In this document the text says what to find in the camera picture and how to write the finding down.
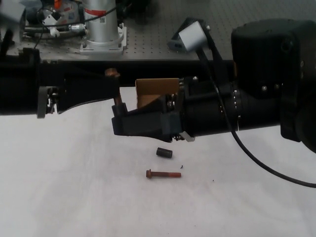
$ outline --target metal plate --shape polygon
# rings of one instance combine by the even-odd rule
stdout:
[[[62,60],[192,60],[195,54],[172,52],[167,42],[187,17],[204,19],[224,59],[232,59],[230,37],[233,28],[250,21],[267,18],[316,20],[315,0],[152,0],[147,24],[125,20],[127,49],[123,55],[80,55],[80,39],[64,42],[46,40],[39,44],[42,59]],[[24,42],[9,51],[32,47]]]

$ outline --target brown cardboard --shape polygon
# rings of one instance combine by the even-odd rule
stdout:
[[[137,108],[156,100],[161,95],[174,94],[179,91],[178,78],[137,79]]]

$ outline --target bolt head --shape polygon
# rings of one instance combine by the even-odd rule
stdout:
[[[146,177],[151,179],[152,178],[152,170],[146,170]]]

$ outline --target rusty bolt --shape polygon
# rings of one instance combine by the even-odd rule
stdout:
[[[152,170],[146,170],[146,177],[151,179],[152,177],[169,177],[169,178],[181,178],[181,173],[170,172],[152,172]]]

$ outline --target screw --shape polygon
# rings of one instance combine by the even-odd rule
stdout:
[[[168,106],[169,109],[173,109],[174,105],[175,105],[174,101],[170,100],[170,101],[167,102],[167,106]]]
[[[181,173],[169,173],[169,172],[152,172],[152,170],[146,170],[146,177],[151,179],[152,177],[169,177],[169,178],[181,178]]]

